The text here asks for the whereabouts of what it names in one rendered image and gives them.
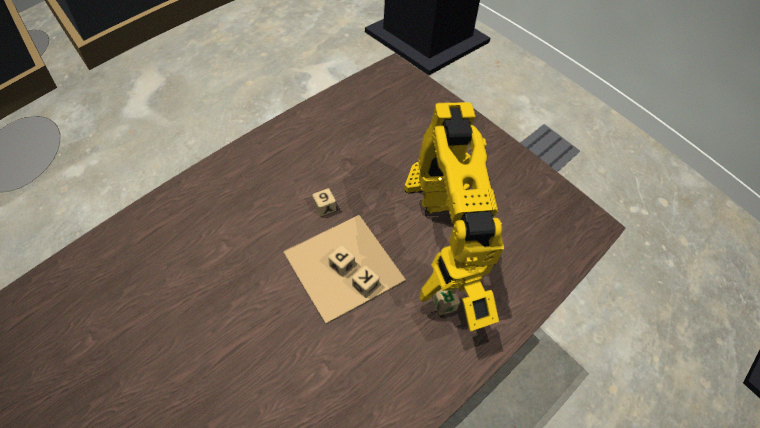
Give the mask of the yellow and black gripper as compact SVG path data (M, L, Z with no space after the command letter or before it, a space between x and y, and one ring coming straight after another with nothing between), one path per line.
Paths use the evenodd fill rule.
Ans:
M466 291L463 298L469 331L499 322L492 290L484 291L481 278L489 274L494 264L466 265L453 258L450 246L439 252L433 263L433 274L421 289L420 301L425 302L439 290L459 288ZM466 279L466 281L464 281ZM464 288L463 288L464 287Z

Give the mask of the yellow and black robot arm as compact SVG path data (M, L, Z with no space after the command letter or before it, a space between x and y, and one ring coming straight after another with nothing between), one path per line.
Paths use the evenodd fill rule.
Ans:
M493 218L498 212L494 190L487 189L491 185L486 141L472 125L474 119L469 102L435 105L418 163L412 165L404 191L423 191L422 206L430 214L450 211L455 223L449 239L453 257L466 265L485 266L497 264L504 245L501 221ZM466 164L468 144L472 154ZM470 186L476 190L469 190Z

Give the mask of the beige flat mat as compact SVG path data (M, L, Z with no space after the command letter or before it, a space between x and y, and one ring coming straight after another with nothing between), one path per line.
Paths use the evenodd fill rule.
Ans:
M344 276L328 262L340 245L355 255L355 266ZM360 215L284 254L326 324L406 281ZM365 265L380 277L367 297L352 286L352 276Z

